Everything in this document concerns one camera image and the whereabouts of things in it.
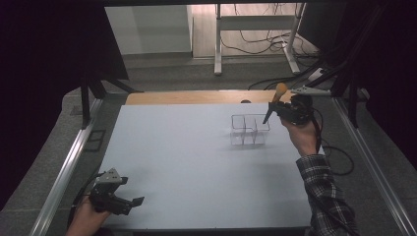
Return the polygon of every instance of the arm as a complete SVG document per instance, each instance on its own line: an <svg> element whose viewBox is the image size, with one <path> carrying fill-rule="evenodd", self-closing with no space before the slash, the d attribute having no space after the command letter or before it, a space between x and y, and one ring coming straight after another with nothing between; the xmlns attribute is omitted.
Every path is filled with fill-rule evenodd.
<svg viewBox="0 0 417 236"><path fill-rule="evenodd" d="M312 209L310 235L359 235L354 211L344 200L343 191L336 186L328 159L316 152L316 131L312 122L304 126L285 120L281 123L302 156L296 163Z"/></svg>
<svg viewBox="0 0 417 236"><path fill-rule="evenodd" d="M89 198L84 197L76 210L66 236L91 236L110 214L108 211L96 212Z"/></svg>

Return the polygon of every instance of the white board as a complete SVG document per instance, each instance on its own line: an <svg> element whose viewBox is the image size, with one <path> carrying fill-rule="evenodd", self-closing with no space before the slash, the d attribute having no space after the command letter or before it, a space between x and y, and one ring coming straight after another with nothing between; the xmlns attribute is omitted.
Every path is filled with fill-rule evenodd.
<svg viewBox="0 0 417 236"><path fill-rule="evenodd" d="M304 227L311 211L278 117L264 145L233 146L231 116L265 114L268 105L126 105L100 172L129 178L115 195L145 197L105 226L127 230Z"/></svg>

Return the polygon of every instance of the forearm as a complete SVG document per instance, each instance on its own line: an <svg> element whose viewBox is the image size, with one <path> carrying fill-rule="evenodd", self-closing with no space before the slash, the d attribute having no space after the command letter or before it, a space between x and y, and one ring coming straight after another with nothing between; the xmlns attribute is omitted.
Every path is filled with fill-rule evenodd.
<svg viewBox="0 0 417 236"><path fill-rule="evenodd" d="M327 158L321 154L303 156L297 166L312 208L313 235L350 235L349 229L357 233L354 211L335 185Z"/></svg>

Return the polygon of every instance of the white desk frame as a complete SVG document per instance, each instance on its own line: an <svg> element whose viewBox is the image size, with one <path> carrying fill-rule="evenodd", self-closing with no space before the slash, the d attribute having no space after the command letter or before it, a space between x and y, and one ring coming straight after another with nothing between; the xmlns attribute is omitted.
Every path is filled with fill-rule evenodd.
<svg viewBox="0 0 417 236"><path fill-rule="evenodd" d="M221 17L221 4L216 6L216 39L214 53L214 74L221 75L221 35L223 30L291 30L288 43L282 43L285 56L293 74L300 73L300 69L293 56L295 33L300 25L305 3L294 16L226 16Z"/></svg>

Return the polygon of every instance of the person's left hand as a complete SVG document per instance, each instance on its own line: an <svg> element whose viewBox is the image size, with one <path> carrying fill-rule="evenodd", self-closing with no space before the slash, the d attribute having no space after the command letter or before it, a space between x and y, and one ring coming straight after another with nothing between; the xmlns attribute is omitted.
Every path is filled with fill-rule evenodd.
<svg viewBox="0 0 417 236"><path fill-rule="evenodd" d="M89 197L84 197L76 209L66 236L91 236L110 214L109 211L96 212Z"/></svg>

